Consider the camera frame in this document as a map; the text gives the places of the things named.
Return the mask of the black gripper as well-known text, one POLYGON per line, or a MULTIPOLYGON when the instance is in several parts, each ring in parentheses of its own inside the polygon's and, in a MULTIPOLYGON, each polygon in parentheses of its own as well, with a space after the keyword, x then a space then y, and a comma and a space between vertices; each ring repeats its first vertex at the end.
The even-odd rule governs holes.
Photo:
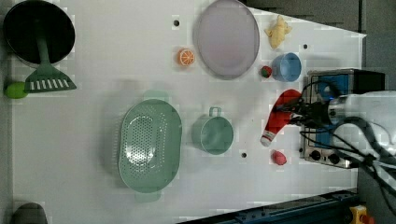
POLYGON ((309 104, 304 101, 292 100, 275 104, 273 110, 281 112, 294 112, 290 117, 290 125, 305 126, 306 128, 319 129, 330 125, 328 103, 314 102, 309 104))

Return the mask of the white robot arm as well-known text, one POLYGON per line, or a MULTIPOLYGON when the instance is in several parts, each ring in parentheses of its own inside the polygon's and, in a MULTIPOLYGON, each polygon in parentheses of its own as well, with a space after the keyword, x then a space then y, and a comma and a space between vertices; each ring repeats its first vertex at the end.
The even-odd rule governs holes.
POLYGON ((330 161, 343 159, 351 167, 395 168, 395 93, 375 91, 340 95, 328 102, 308 104, 283 97, 271 115, 277 126, 304 126, 300 135, 328 133, 330 142, 319 145, 332 152, 330 161))

